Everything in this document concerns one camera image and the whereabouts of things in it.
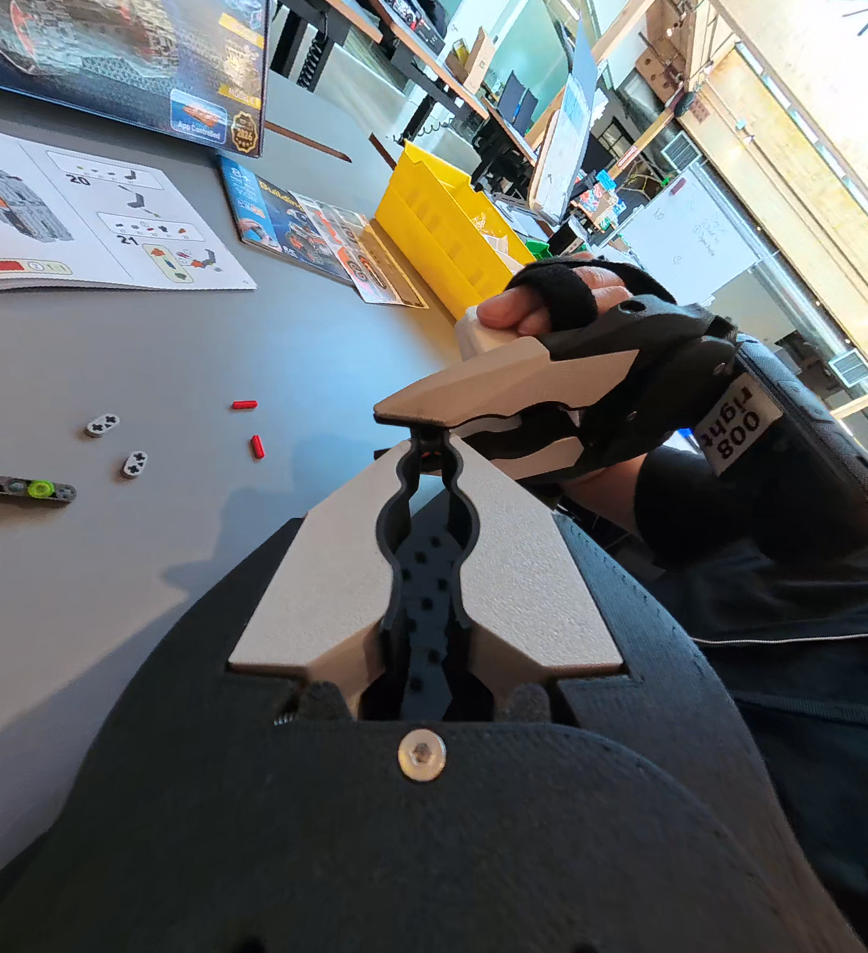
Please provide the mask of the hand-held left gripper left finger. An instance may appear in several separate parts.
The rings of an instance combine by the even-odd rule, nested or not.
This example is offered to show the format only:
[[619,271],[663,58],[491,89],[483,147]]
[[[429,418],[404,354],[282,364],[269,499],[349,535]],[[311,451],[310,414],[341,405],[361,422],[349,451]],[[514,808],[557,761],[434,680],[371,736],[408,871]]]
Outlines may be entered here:
[[244,674],[335,685],[356,717],[384,672],[381,623],[395,588],[389,504],[406,501],[413,445],[396,444],[309,510],[229,656]]

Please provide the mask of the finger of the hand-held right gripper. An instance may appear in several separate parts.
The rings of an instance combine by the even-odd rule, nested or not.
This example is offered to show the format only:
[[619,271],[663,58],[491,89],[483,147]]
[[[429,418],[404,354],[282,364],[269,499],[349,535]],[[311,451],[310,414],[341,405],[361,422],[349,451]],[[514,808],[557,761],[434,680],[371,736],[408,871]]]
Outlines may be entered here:
[[428,375],[375,405],[385,425],[456,429],[552,403],[592,406],[626,378],[637,350],[555,360],[536,338],[519,338]]
[[510,416],[476,417],[449,432],[514,481],[550,482],[582,458],[585,412],[526,408]]

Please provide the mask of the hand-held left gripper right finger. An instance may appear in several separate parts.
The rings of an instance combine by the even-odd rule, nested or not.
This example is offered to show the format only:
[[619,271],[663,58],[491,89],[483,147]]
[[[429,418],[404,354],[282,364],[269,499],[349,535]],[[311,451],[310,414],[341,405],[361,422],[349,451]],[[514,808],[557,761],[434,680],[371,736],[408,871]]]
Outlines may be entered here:
[[612,677],[624,659],[554,513],[454,435],[449,488],[471,520],[457,581],[468,670],[497,706],[523,684]]

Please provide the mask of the person's right forearm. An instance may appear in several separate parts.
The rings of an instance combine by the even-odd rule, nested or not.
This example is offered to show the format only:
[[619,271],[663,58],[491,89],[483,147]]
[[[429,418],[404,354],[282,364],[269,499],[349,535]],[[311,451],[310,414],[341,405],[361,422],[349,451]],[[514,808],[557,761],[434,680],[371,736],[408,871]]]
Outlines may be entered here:
[[627,533],[641,538],[635,518],[635,491],[646,455],[563,481],[565,497]]

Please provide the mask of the person's right hand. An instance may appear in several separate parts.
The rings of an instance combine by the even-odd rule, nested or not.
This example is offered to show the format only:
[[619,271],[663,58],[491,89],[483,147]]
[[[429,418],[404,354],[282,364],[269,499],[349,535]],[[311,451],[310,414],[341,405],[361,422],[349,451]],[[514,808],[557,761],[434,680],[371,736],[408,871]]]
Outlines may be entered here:
[[478,306],[485,327],[539,337],[586,327],[631,299],[624,281],[603,268],[539,264],[525,274]]

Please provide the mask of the black perforated panel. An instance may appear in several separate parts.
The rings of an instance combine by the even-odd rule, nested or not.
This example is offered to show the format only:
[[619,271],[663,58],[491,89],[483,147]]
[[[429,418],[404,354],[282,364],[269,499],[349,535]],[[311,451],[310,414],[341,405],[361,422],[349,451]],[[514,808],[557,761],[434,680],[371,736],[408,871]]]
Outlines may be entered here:
[[383,712],[400,721],[477,721],[492,697],[469,670],[472,630],[460,607],[462,547],[449,530],[450,497],[423,476],[395,551],[393,625],[383,634]]

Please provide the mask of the whiteboard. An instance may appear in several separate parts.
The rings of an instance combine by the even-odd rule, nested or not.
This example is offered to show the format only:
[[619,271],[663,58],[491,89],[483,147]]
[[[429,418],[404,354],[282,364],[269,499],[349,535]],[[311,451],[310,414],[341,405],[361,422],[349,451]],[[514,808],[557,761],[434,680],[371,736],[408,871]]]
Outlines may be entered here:
[[620,226],[629,255],[681,305],[706,304],[759,256],[701,171],[680,173]]

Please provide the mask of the orange sticker sheet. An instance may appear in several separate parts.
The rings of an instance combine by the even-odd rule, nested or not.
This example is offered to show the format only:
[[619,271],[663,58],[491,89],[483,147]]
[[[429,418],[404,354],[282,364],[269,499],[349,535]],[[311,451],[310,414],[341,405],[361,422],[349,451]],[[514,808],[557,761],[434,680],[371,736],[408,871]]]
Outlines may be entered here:
[[428,308],[367,217],[298,193],[294,197],[365,303]]

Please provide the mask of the yellow storage bin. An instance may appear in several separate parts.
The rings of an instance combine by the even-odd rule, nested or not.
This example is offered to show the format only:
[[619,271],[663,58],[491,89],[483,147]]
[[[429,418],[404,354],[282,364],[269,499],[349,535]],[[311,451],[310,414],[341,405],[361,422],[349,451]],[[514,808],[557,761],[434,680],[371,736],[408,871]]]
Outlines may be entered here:
[[535,257],[470,177],[405,144],[375,213],[455,320],[502,292]]

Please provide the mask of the standing sign board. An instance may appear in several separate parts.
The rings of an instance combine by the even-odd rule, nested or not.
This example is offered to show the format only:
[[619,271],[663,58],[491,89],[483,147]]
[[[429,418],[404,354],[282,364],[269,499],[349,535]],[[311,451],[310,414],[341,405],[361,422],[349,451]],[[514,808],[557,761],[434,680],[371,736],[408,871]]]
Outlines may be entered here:
[[589,137],[599,80],[595,40],[593,24],[584,12],[563,98],[550,117],[529,182],[528,207],[551,225],[562,220],[568,207]]

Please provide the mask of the small blue booklet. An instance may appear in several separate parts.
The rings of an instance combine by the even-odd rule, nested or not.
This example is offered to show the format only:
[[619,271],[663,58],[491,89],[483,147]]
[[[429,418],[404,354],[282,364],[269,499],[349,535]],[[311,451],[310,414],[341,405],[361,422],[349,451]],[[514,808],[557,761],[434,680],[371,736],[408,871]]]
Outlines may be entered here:
[[217,155],[217,167],[242,243],[354,286],[297,197],[225,155]]

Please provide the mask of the long wooden table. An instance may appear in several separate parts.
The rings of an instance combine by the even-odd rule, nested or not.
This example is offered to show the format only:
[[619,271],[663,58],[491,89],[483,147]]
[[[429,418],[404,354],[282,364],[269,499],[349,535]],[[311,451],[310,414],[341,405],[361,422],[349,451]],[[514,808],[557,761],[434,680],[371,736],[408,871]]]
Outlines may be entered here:
[[474,177],[486,175],[526,143],[503,132],[498,111],[466,89],[430,44],[423,5],[415,2],[275,2],[273,72],[302,89],[321,92],[351,113],[375,139],[413,141],[460,161],[468,140],[477,157]]

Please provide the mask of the cardboard box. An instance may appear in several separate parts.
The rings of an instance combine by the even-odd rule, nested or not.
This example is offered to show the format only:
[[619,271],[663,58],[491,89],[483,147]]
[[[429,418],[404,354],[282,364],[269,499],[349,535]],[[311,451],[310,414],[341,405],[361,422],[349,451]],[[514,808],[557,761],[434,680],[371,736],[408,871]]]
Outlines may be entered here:
[[464,63],[465,89],[471,93],[477,92],[486,77],[495,54],[496,47],[493,39],[484,28],[479,28]]

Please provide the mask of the open instruction booklet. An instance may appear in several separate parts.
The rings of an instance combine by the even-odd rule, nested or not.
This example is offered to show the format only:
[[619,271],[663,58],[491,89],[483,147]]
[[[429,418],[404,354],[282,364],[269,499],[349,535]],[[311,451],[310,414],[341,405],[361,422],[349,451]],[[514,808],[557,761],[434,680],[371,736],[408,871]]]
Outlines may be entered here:
[[158,169],[0,133],[0,291],[257,283]]

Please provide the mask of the robot kit box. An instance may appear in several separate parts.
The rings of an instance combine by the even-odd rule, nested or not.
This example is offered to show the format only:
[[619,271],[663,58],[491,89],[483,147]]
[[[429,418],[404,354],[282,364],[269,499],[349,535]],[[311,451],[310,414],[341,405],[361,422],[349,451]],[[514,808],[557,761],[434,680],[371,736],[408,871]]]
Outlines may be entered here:
[[0,89],[261,155],[271,4],[0,1]]

